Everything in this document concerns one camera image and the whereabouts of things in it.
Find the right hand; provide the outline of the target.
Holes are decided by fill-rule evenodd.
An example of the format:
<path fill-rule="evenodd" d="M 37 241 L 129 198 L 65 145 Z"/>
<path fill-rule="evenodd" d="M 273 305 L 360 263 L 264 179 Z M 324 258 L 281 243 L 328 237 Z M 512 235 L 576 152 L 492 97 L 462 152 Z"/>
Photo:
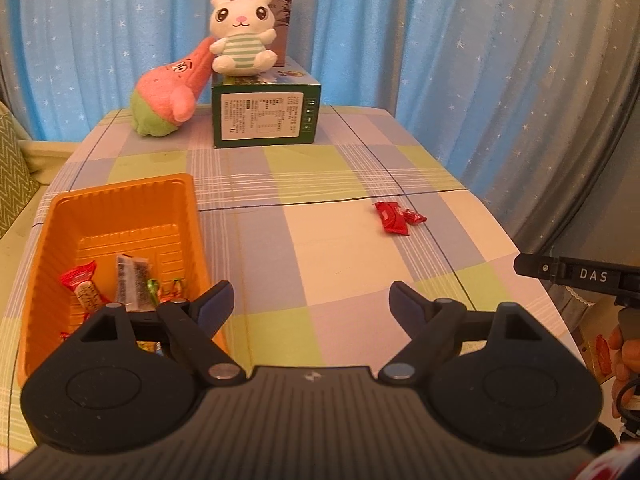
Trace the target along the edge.
<path fill-rule="evenodd" d="M 620 418 L 620 411 L 616 406 L 616 399 L 626 383 L 630 381 L 632 374 L 640 372 L 640 340 L 624 339 L 620 328 L 616 326 L 608 338 L 608 345 L 614 352 L 612 367 L 614 382 L 612 385 L 612 416 Z"/>

